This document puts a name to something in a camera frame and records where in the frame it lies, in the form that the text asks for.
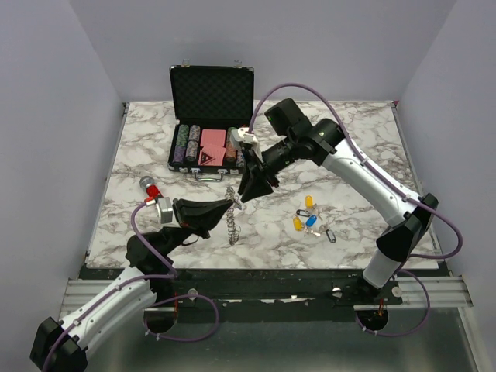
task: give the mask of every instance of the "gray wall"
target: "gray wall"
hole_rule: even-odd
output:
[[[459,0],[402,95],[413,162],[465,237],[449,265],[463,274],[496,366],[496,2]],[[445,252],[456,237],[436,225]]]
[[[0,11],[0,370],[37,370],[38,325],[83,263],[122,105],[67,0]]]
[[[455,0],[71,0],[124,100],[170,99],[168,68],[255,67],[256,96],[299,81],[398,99]],[[303,91],[283,92],[304,98]]]

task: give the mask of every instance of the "white marble surface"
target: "white marble surface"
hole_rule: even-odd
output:
[[[269,108],[268,102],[261,112]],[[300,107],[313,123],[331,117],[322,103],[302,102]],[[414,188],[405,151],[401,145],[388,102],[337,102],[336,110],[358,145],[387,172]],[[210,201],[224,197],[226,186],[237,190],[240,177],[220,183],[198,183],[192,175],[167,169],[174,126],[172,102],[132,103],[87,258],[89,267],[124,267],[127,239],[133,234],[129,217],[144,199],[138,184],[151,175],[171,198]],[[262,150],[278,141],[263,116],[255,133]],[[379,213],[348,184],[309,161],[298,161],[278,175],[280,187],[272,194],[250,201],[235,211],[241,226],[239,242],[230,246],[225,218],[212,230],[211,239],[177,248],[170,257],[176,267],[202,268],[363,268],[376,250],[375,239],[386,223]],[[305,235],[293,228],[295,210],[305,207],[311,195],[318,205],[319,225],[328,225],[337,242],[325,236]],[[142,232],[159,229],[153,208],[138,215]],[[426,234],[417,252],[432,252]],[[436,268],[431,260],[410,260],[407,267]]]

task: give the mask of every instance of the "red object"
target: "red object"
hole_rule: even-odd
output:
[[[162,196],[162,194],[160,193],[160,191],[158,191],[158,187],[155,186],[154,184],[152,184],[151,186],[149,186],[148,188],[146,188],[146,193],[151,198],[159,198],[159,197]]]

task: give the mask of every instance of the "poker chip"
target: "poker chip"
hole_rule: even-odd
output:
[[[234,164],[236,162],[236,148],[231,142],[231,131],[236,130],[235,127],[230,127],[227,129],[227,141],[226,141],[226,161],[228,163]]]

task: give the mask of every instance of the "purple cable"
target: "purple cable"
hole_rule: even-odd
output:
[[[141,275],[139,277],[133,277],[127,281],[124,281],[122,284],[120,284],[120,287],[125,287],[127,284],[131,284],[135,281],[139,281],[141,279],[166,279],[166,280],[170,280],[170,279],[174,279],[174,276],[172,275]],[[86,310],[85,312],[83,312],[81,314],[81,316],[79,318],[76,319],[76,322],[82,322],[90,313],[92,313],[98,306],[100,306],[104,301],[106,301],[107,299],[109,299],[110,296],[112,296],[114,293],[116,293],[118,290],[116,288],[113,288],[111,291],[109,291],[108,293],[106,293],[104,296],[102,296],[102,298],[100,298],[98,301],[96,301],[92,306],[90,306],[88,308],[88,310]],[[55,341],[55,343],[53,343],[52,347],[50,348],[50,352],[48,353],[48,355],[46,356],[46,359],[45,359],[45,363],[43,365],[43,372],[48,372],[49,371],[49,364],[50,364],[50,360],[52,359],[53,357],[53,353],[55,353],[55,350],[57,350],[58,346],[60,345],[60,343],[62,342],[62,340],[64,339],[64,337],[72,330],[76,327],[76,325],[74,324],[74,322],[69,325],[67,327],[67,329],[65,329],[59,336],[59,338],[57,339],[57,341]]]
[[[167,259],[164,256],[162,256],[158,250],[153,248],[153,246],[150,243],[148,243],[148,240],[145,239],[145,237],[138,230],[138,226],[136,226],[136,214],[140,211],[140,209],[144,208],[145,206],[146,206],[146,202],[143,202],[134,209],[133,213],[131,213],[131,226],[133,228],[133,231],[138,237],[138,239],[141,240],[141,243],[143,243],[144,246],[148,248],[148,250],[151,253],[153,253],[155,257],[158,258],[160,262],[167,267],[167,269],[169,269],[169,271],[174,275],[174,277],[176,277],[177,276],[176,269],[172,267],[171,263],[167,261]]]
[[[205,296],[203,296],[201,294],[193,294],[193,295],[192,294],[182,294],[181,296],[176,296],[176,297],[173,297],[173,298],[169,298],[167,300],[164,300],[164,301],[157,302],[157,303],[153,304],[152,306],[160,306],[160,305],[163,305],[163,304],[167,304],[169,302],[172,302],[172,301],[182,300],[183,298],[192,298],[192,297],[201,298],[202,300],[207,301],[214,308],[214,312],[215,312],[215,323],[214,323],[214,326],[212,327],[212,329],[210,329],[206,334],[204,334],[203,336],[200,336],[200,337],[196,337],[194,339],[182,339],[182,338],[179,338],[179,337],[165,336],[165,335],[161,335],[159,333],[153,333],[153,332],[151,332],[148,329],[148,324],[146,323],[146,320],[145,320],[144,323],[143,323],[143,325],[146,328],[146,332],[149,333],[150,335],[159,337],[161,339],[169,339],[170,341],[177,341],[179,343],[196,343],[197,341],[202,341],[203,339],[207,339],[208,337],[210,337],[211,335],[213,335],[217,331],[217,329],[219,328],[219,310],[217,309],[217,306],[215,305],[215,302],[213,300],[211,300],[210,298],[208,298],[208,297],[205,297]]]
[[[312,94],[314,94],[317,97],[319,97],[320,100],[322,102],[324,102],[324,105],[327,106],[327,108],[330,110],[330,112],[336,118],[336,121],[338,122],[339,127],[343,131],[343,134],[344,134],[344,136],[346,138],[346,141],[348,142],[348,144],[352,148],[352,150],[355,153],[356,157],[358,157],[358,159],[360,159],[360,162],[363,162],[363,160],[365,159],[365,157],[360,153],[360,151],[354,145],[353,141],[351,140],[350,134],[346,130],[346,127],[344,126],[344,123],[341,120],[341,118],[339,117],[339,115],[336,112],[336,110],[332,107],[332,105],[326,100],[326,98],[323,95],[321,95],[320,93],[318,93],[315,89],[310,88],[309,86],[304,85],[304,84],[299,84],[299,83],[284,83],[284,84],[279,84],[276,87],[270,89],[269,92],[267,94],[265,94],[265,96],[262,97],[262,99],[260,100],[260,102],[258,102],[258,105],[256,106],[255,111],[253,112],[253,115],[252,115],[251,120],[250,120],[250,127],[248,129],[248,133],[253,133],[253,126],[255,124],[255,119],[257,118],[257,114],[260,111],[260,109],[262,107],[262,104],[270,97],[270,95],[272,95],[272,93],[274,93],[275,91],[277,91],[277,90],[279,90],[281,88],[286,88],[286,87],[302,88],[302,89],[305,89],[306,91],[310,91]],[[460,252],[460,250],[462,249],[462,245],[463,245],[463,236],[462,236],[461,231],[455,226],[455,224],[453,222],[451,222],[447,217],[445,217],[441,213],[437,212],[435,209],[432,209],[432,208],[428,207],[427,205],[422,204],[418,200],[415,200],[413,198],[410,198],[403,191],[401,191],[399,188],[397,188],[396,186],[394,186],[387,178],[385,178],[371,164],[369,164],[368,162],[364,162],[364,163],[365,163],[365,166],[369,169],[370,172],[372,172],[377,178],[379,178],[386,186],[388,186],[392,191],[394,191],[402,199],[405,199],[408,202],[411,202],[412,204],[414,204],[414,205],[416,205],[416,206],[418,206],[418,207],[420,207],[422,209],[425,209],[427,212],[429,212],[429,213],[435,215],[437,218],[441,219],[443,222],[445,222],[455,232],[456,237],[458,238],[458,244],[457,244],[456,248],[452,252],[449,252],[447,254],[442,254],[442,255],[439,255],[439,256],[429,255],[429,254],[412,254],[412,255],[410,255],[410,257],[428,258],[428,259],[433,259],[433,260],[444,260],[446,258],[453,257],[456,254],[458,254],[458,252]]]
[[[358,323],[358,325],[360,326],[360,328],[364,332],[370,333],[371,335],[375,335],[375,336],[381,336],[381,337],[402,337],[402,336],[408,336],[408,335],[411,335],[412,333],[417,332],[419,329],[421,329],[427,323],[427,320],[429,319],[429,316],[431,313],[431,299],[429,297],[429,293],[427,292],[427,288],[422,283],[422,281],[419,279],[419,277],[417,277],[415,274],[411,273],[410,271],[399,270],[399,272],[403,273],[403,274],[407,274],[409,277],[413,277],[422,287],[422,290],[425,293],[425,300],[427,301],[427,309],[425,310],[424,319],[422,319],[422,321],[417,326],[415,326],[414,328],[412,328],[406,332],[386,333],[386,332],[373,331],[371,329],[366,328],[365,325],[363,325],[362,322],[360,321],[360,319],[358,318],[358,315],[355,315],[356,322]]]
[[[131,284],[131,283],[133,283],[135,281],[139,281],[141,279],[146,279],[146,280],[147,279],[164,279],[164,280],[168,280],[169,281],[171,279],[175,279],[176,276],[177,276],[177,271],[172,267],[172,265],[169,263],[169,261],[167,261],[165,259],[165,257],[160,254],[160,252],[158,252],[155,248],[153,248],[153,246],[150,243],[148,243],[148,241],[144,238],[144,236],[140,233],[140,231],[138,230],[138,227],[136,226],[136,214],[144,206],[146,206],[146,202],[143,202],[143,203],[139,204],[134,209],[133,213],[131,213],[131,226],[133,227],[133,231],[136,234],[136,236],[138,236],[138,239],[141,240],[141,242],[145,245],[145,247],[148,248],[151,251],[151,253],[153,253],[160,260],[160,262],[162,262],[171,271],[172,274],[168,274],[168,275],[151,274],[151,275],[140,275],[138,277],[132,277],[131,279],[129,279],[127,281],[124,281],[122,284],[120,284],[119,285],[120,288],[125,287],[127,284]],[[109,299],[109,297],[112,296],[113,294],[115,294],[117,291],[118,291],[118,289],[113,288],[108,293],[106,293],[105,295],[103,295],[102,298],[100,298],[92,306],[90,306],[88,308],[88,310],[86,310],[85,312],[83,312],[81,314],[81,316],[76,319],[75,322],[82,322],[98,306],[100,306],[104,301],[106,301],[107,299]],[[213,335],[217,331],[217,328],[219,327],[219,310],[217,309],[217,306],[215,305],[215,302],[213,300],[211,300],[210,298],[207,298],[207,297],[205,297],[205,296],[203,296],[201,294],[197,294],[197,295],[194,295],[194,296],[193,295],[189,295],[189,294],[184,294],[182,296],[177,296],[177,297],[169,298],[168,300],[165,300],[165,301],[157,302],[156,304],[153,304],[152,306],[158,306],[158,305],[162,305],[162,304],[165,304],[165,303],[168,303],[168,302],[171,302],[171,301],[175,301],[175,300],[178,300],[178,299],[181,299],[181,298],[191,298],[191,297],[202,298],[202,299],[206,300],[214,308],[214,312],[215,312],[215,324],[212,327],[212,329],[210,331],[208,331],[208,333],[205,334],[204,336],[200,336],[200,337],[197,337],[197,338],[194,338],[194,339],[179,339],[177,337],[162,336],[162,335],[160,335],[160,338],[170,339],[172,341],[192,342],[193,343],[193,342],[196,342],[196,341],[200,341],[202,339],[206,339],[206,338],[210,337],[211,335]],[[50,361],[51,361],[51,359],[53,357],[53,353],[55,353],[55,350],[58,349],[58,347],[59,347],[60,343],[62,342],[62,340],[64,339],[64,337],[66,335],[68,335],[69,332],[72,329],[74,329],[75,327],[76,327],[76,325],[74,324],[74,322],[72,324],[70,324],[60,334],[60,336],[57,338],[57,340],[55,341],[55,343],[53,343],[53,345],[50,347],[50,351],[48,352],[48,355],[46,356],[46,359],[45,359],[45,363],[43,364],[42,372],[49,372],[49,368],[50,368],[49,365],[50,365]]]

